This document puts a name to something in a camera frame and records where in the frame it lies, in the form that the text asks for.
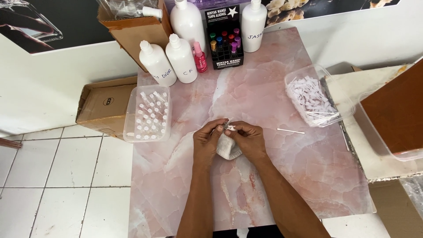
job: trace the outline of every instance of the clear plastic bag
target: clear plastic bag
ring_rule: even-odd
[[[143,17],[143,7],[157,8],[157,0],[97,0],[115,19]]]

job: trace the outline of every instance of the blue bottle cap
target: blue bottle cap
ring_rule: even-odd
[[[217,46],[221,46],[223,44],[223,39],[221,36],[217,37],[216,41],[217,41]]]

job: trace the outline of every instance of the star logo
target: star logo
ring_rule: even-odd
[[[227,15],[231,15],[233,17],[234,14],[238,13],[235,11],[235,8],[236,7],[234,7],[233,9],[229,9],[229,13]]]

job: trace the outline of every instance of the hand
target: hand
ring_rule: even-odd
[[[194,165],[210,169],[216,155],[217,141],[223,132],[223,123],[229,119],[217,119],[208,122],[203,128],[196,131],[194,139]]]
[[[26,28],[43,33],[53,33],[54,31],[51,26],[45,24],[44,22],[0,8],[0,34],[6,36],[9,40],[13,41],[15,44],[19,45],[22,49],[31,54],[54,50],[46,43],[19,30],[13,30],[11,27]]]
[[[231,122],[230,125],[235,126],[238,131],[226,130],[225,135],[231,137],[238,144],[242,153],[251,163],[256,164],[269,158],[264,144],[263,128],[243,121]]]

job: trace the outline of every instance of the black display box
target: black display box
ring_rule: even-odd
[[[210,52],[212,48],[210,45],[210,34],[215,33],[216,38],[222,36],[222,32],[226,31],[229,35],[233,34],[235,28],[239,29],[239,37],[241,37],[241,25],[239,24],[239,4],[224,8],[217,8],[204,12],[207,23],[207,39]],[[211,55],[214,69],[224,69],[227,67],[237,67],[244,63],[244,49],[237,50],[236,57],[231,58],[231,50],[228,45],[223,45],[222,49],[218,49],[217,57]]]

